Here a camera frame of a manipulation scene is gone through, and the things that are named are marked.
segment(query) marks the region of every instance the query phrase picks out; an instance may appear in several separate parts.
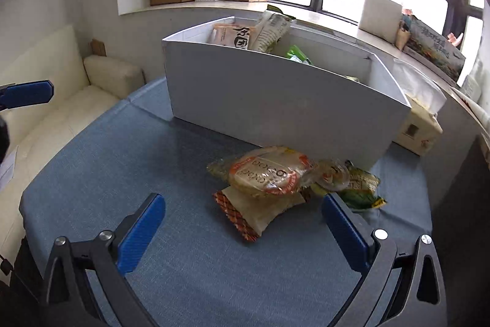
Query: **blue gripper pad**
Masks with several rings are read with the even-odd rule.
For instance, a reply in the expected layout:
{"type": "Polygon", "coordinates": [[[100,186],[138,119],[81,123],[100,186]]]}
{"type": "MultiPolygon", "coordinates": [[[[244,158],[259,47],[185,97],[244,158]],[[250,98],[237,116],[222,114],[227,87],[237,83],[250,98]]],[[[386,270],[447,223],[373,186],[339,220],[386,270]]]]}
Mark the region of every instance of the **blue gripper pad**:
{"type": "Polygon", "coordinates": [[[6,88],[0,96],[0,104],[13,109],[48,103],[54,94],[55,87],[50,81],[28,82],[6,88]]]}
{"type": "Polygon", "coordinates": [[[136,269],[164,217],[165,200],[158,194],[118,246],[116,266],[119,273],[124,275],[136,269]]]}
{"type": "Polygon", "coordinates": [[[352,270],[368,272],[369,246],[331,195],[322,203],[322,215],[352,270]]]}

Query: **snack package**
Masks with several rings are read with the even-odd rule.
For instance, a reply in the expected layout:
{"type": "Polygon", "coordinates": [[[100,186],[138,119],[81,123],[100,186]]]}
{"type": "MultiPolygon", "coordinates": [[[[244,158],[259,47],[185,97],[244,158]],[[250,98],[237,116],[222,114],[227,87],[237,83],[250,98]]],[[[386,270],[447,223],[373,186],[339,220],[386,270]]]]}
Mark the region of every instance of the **snack package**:
{"type": "Polygon", "coordinates": [[[253,197],[288,196],[309,186],[318,177],[318,165],[288,147],[259,148],[244,156],[219,160],[208,171],[253,197]]]}
{"type": "Polygon", "coordinates": [[[235,24],[215,24],[210,43],[214,45],[248,49],[253,27],[243,27],[235,24]]]}
{"type": "Polygon", "coordinates": [[[254,27],[249,50],[270,53],[275,44],[289,30],[294,19],[294,17],[283,14],[279,8],[268,5],[267,10],[257,20],[254,27]]]}
{"type": "MultiPolygon", "coordinates": [[[[386,204],[383,198],[376,195],[376,189],[381,182],[378,177],[354,167],[349,162],[347,169],[350,175],[349,185],[343,190],[338,190],[337,194],[352,211],[366,211],[386,204]]],[[[311,190],[321,196],[333,191],[324,189],[318,183],[312,184],[311,190]]]]}
{"type": "Polygon", "coordinates": [[[286,53],[286,59],[293,60],[298,63],[308,64],[309,66],[312,65],[310,59],[308,59],[296,45],[289,48],[288,52],[286,53]]]}
{"type": "Polygon", "coordinates": [[[318,165],[322,176],[317,183],[325,190],[338,192],[349,185],[349,170],[339,160],[320,160],[318,165]]]}
{"type": "Polygon", "coordinates": [[[247,241],[255,241],[262,236],[262,232],[276,216],[305,202],[299,193],[283,197],[252,197],[232,186],[216,192],[213,197],[247,241]]]}

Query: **red plaid wrapper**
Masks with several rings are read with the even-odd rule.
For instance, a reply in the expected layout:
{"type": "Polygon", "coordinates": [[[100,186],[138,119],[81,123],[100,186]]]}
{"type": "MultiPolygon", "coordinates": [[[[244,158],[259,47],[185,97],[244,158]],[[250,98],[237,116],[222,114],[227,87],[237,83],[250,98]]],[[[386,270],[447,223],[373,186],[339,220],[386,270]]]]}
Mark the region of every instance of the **red plaid wrapper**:
{"type": "Polygon", "coordinates": [[[232,205],[230,200],[220,191],[213,194],[215,201],[221,207],[228,219],[235,225],[242,237],[247,241],[255,241],[259,238],[259,235],[254,229],[247,223],[240,212],[232,205]]]}

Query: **food package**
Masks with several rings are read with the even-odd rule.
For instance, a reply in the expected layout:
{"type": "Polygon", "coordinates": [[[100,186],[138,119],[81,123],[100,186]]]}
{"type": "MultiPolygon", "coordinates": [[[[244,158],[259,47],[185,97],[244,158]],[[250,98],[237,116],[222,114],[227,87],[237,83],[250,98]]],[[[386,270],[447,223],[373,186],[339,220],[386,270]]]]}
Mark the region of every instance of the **food package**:
{"type": "Polygon", "coordinates": [[[298,63],[308,64],[309,66],[311,66],[312,64],[310,59],[308,59],[306,55],[301,51],[301,49],[296,45],[293,45],[289,48],[288,52],[286,53],[286,58],[298,63]]]}
{"type": "Polygon", "coordinates": [[[208,171],[253,197],[288,196],[313,183],[318,165],[283,146],[259,148],[240,158],[219,160],[208,171]]]}
{"type": "Polygon", "coordinates": [[[270,53],[275,44],[288,32],[294,19],[283,14],[279,8],[268,5],[254,27],[249,50],[270,53]]]}
{"type": "Polygon", "coordinates": [[[283,197],[252,197],[232,186],[216,192],[213,197],[247,241],[255,241],[262,236],[262,232],[276,216],[305,202],[298,192],[283,197]]]}
{"type": "MultiPolygon", "coordinates": [[[[386,204],[386,200],[376,195],[376,189],[381,182],[378,177],[354,167],[349,162],[347,162],[347,169],[349,184],[345,189],[338,190],[337,194],[352,211],[366,211],[386,204]]],[[[313,193],[321,196],[332,192],[332,190],[324,189],[318,183],[312,184],[311,189],[313,193]]]]}
{"type": "Polygon", "coordinates": [[[322,175],[317,183],[329,192],[338,192],[349,185],[349,170],[339,160],[318,161],[322,175]]]}
{"type": "Polygon", "coordinates": [[[210,43],[214,45],[248,49],[250,36],[254,27],[243,27],[235,24],[215,24],[210,43]]]}
{"type": "Polygon", "coordinates": [[[414,15],[403,15],[403,22],[410,30],[403,52],[456,87],[466,59],[461,51],[414,15]]]}

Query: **green snack package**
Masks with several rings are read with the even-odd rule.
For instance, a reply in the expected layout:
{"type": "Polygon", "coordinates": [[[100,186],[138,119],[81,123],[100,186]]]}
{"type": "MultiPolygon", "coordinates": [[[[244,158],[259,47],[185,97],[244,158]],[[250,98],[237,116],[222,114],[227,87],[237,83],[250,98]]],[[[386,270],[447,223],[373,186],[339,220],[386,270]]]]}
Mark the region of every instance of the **green snack package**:
{"type": "Polygon", "coordinates": [[[271,12],[276,12],[276,13],[281,13],[287,17],[290,17],[291,20],[296,20],[296,17],[294,16],[290,16],[289,14],[285,14],[280,8],[278,8],[277,6],[274,6],[274,5],[269,5],[267,4],[267,10],[271,11],[271,12]]]}
{"type": "Polygon", "coordinates": [[[293,60],[298,63],[308,64],[309,66],[312,65],[310,59],[308,59],[296,45],[289,48],[288,52],[286,53],[286,59],[293,60]]]}
{"type": "MultiPolygon", "coordinates": [[[[348,165],[347,169],[350,174],[349,185],[337,194],[352,211],[366,211],[386,204],[385,199],[376,195],[376,189],[381,182],[378,177],[352,165],[348,165]]],[[[329,193],[317,183],[311,189],[317,195],[329,193]]]]}

